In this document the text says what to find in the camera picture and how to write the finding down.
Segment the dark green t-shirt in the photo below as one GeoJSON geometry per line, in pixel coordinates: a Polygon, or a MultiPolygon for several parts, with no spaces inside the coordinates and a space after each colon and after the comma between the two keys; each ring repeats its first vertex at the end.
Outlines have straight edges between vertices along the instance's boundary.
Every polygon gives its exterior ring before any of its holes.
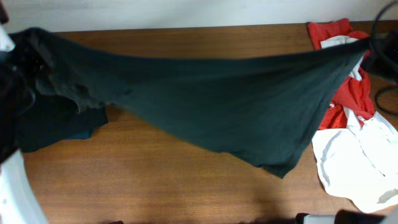
{"type": "Polygon", "coordinates": [[[39,93],[79,111],[114,105],[169,134],[284,177],[298,163],[368,39],[245,59],[116,55],[40,28],[13,33],[49,61],[39,93]]]}

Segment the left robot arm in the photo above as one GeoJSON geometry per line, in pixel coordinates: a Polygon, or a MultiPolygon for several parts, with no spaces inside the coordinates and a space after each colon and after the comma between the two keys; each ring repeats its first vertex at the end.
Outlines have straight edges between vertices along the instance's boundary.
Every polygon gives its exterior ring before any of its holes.
{"type": "Polygon", "coordinates": [[[24,75],[41,72],[46,63],[32,48],[32,38],[14,43],[1,28],[1,223],[47,223],[30,186],[16,141],[19,118],[35,103],[24,75]]]}

